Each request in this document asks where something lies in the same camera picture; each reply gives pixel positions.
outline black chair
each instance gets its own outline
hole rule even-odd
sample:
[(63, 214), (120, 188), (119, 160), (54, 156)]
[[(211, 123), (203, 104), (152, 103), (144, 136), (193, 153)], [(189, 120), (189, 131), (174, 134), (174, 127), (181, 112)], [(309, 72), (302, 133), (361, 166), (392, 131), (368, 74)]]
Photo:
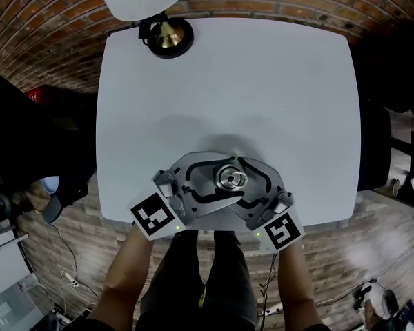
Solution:
[(59, 176), (59, 187), (43, 211), (52, 223), (64, 207), (87, 195), (95, 169), (95, 122), (78, 130), (58, 128), (42, 106), (0, 77), (1, 194)]
[(386, 185), (391, 148), (411, 157), (408, 179), (413, 179), (414, 132), (411, 132), (411, 143), (395, 139), (391, 136), (389, 113), (384, 107), (369, 100), (360, 100), (359, 106), (362, 142), (357, 190), (372, 190)]
[(398, 113), (414, 108), (414, 24), (368, 36), (351, 52), (360, 99)]

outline white table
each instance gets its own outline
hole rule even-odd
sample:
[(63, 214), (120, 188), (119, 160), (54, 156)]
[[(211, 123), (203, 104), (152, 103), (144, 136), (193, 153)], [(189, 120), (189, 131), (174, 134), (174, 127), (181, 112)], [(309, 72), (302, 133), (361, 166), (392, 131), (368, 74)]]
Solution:
[(176, 59), (154, 56), (136, 28), (108, 37), (97, 108), (103, 215), (131, 222), (126, 205), (142, 183), (213, 150), (274, 167), (302, 225), (349, 218), (360, 118), (346, 39), (259, 19), (189, 22), (195, 42)]

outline wooden floor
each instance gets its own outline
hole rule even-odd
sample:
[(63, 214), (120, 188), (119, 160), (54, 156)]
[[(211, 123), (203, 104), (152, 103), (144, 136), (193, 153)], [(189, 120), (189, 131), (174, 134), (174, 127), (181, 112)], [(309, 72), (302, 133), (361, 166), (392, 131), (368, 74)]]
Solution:
[[(401, 123), (395, 121), (394, 125), (396, 122), (405, 126), (394, 131), (394, 134), (401, 138), (409, 136), (408, 128), (414, 126), (414, 121), (404, 119)], [(405, 166), (405, 161), (408, 159), (401, 156), (400, 159), (393, 160), (393, 166), (401, 169)], [(26, 195), (39, 210), (48, 202), (48, 196), (39, 184), (34, 184), (27, 192), (18, 196), (23, 198)], [(77, 257), (78, 280), (100, 294), (107, 269), (126, 238), (130, 224), (109, 221), (102, 217), (96, 175), (90, 182), (89, 195), (66, 208), (55, 225)], [(75, 274), (71, 253), (58, 237), (57, 231), (47, 225), (38, 212), (19, 217), (18, 227), (20, 233), (29, 234), (23, 246), (35, 274), (46, 287), (49, 297), (62, 306), (61, 273), (65, 271)], [(259, 306), (262, 306), (258, 286), (266, 280), (271, 256), (260, 255), (257, 252), (258, 242), (249, 234), (238, 233), (237, 236), (246, 256), (255, 296)], [(169, 238), (155, 243), (144, 291), (147, 290), (169, 243)], [(348, 221), (308, 228), (303, 245), (317, 303), (334, 299), (345, 290), (373, 277), (379, 277), (382, 286), (395, 292), (401, 306), (409, 299), (414, 299), (414, 217), (393, 211), (381, 203), (366, 200), (359, 193), (353, 216)], [(198, 255), (201, 277), (205, 281), (213, 262), (212, 232), (199, 233)], [(62, 292), (66, 301), (66, 314), (73, 318), (89, 302), (95, 303), (96, 298), (83, 286), (76, 289), (79, 297), (72, 287), (67, 286), (68, 283), (63, 278)], [(277, 279), (270, 284), (268, 293), (268, 306), (279, 302)], [(51, 308), (42, 288), (33, 289), (31, 295), (42, 310)], [(372, 291), (374, 304), (380, 304), (381, 295), (380, 287), (375, 285)], [(318, 311), (324, 323), (332, 330), (350, 330), (361, 323), (360, 317), (352, 309), (351, 294), (334, 303), (327, 301), (324, 304), (331, 305), (321, 305)], [(283, 316), (268, 317), (264, 329), (283, 330)]]

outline person's leg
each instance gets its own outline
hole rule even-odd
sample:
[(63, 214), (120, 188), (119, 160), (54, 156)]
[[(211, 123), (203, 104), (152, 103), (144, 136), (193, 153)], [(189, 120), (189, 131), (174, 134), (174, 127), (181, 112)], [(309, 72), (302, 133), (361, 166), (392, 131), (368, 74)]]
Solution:
[(365, 283), (356, 293), (355, 293), (355, 306), (354, 309), (359, 312), (362, 310), (364, 312), (365, 326), (368, 331), (371, 331), (374, 326), (383, 321), (379, 315), (377, 315), (373, 304), (370, 299), (370, 291), (372, 289), (371, 284)]
[(368, 331), (371, 331), (374, 326), (382, 322), (383, 318), (377, 315), (371, 300), (365, 300), (365, 325)]
[(215, 259), (203, 308), (237, 315), (257, 325), (257, 305), (247, 264), (234, 232), (215, 232)]
[(177, 233), (141, 299), (141, 313), (156, 309), (197, 308), (204, 290), (196, 251), (197, 230)]

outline metal component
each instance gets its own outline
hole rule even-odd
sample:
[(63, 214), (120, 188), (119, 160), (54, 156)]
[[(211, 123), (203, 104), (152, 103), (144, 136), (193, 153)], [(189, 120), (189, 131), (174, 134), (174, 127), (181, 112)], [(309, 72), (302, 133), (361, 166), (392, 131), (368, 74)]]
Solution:
[(274, 216), (273, 211), (272, 210), (267, 210), (262, 214), (261, 218), (262, 218), (262, 221), (264, 221), (264, 223), (266, 223), (266, 222), (270, 221), (273, 218), (273, 216)]
[(246, 222), (248, 229), (254, 230), (260, 226), (258, 218), (269, 209), (273, 200), (281, 194), (287, 195), (288, 193), (285, 191), (279, 173), (274, 168), (255, 159), (244, 158), (244, 161), (244, 165), (248, 166), (245, 167), (248, 176), (248, 184), (244, 188), (245, 195), (240, 203), (231, 205), (230, 209)]
[(215, 183), (219, 189), (238, 191), (248, 183), (247, 174), (235, 164), (223, 165), (215, 175)]
[(186, 212), (184, 221), (190, 222), (201, 216), (227, 208), (238, 202), (242, 195), (236, 192), (217, 193), (214, 169), (236, 161), (236, 158), (216, 152), (186, 154), (171, 167)]
[(173, 196), (172, 185), (173, 185), (172, 182), (158, 183), (157, 187), (158, 187), (159, 191), (161, 191), (161, 193), (163, 194), (164, 197), (171, 197), (171, 196)]
[(277, 202), (277, 205), (276, 205), (275, 209), (273, 210), (273, 212), (274, 213), (281, 213), (281, 212), (285, 211), (288, 207), (289, 207), (289, 205), (287, 205), (285, 202), (279, 200)]
[(168, 198), (168, 203), (171, 208), (181, 217), (184, 217), (184, 206), (182, 200), (178, 196), (171, 196)]
[(162, 48), (177, 46), (184, 37), (184, 29), (180, 26), (172, 27), (168, 22), (163, 22), (161, 33), (155, 38), (155, 43)]

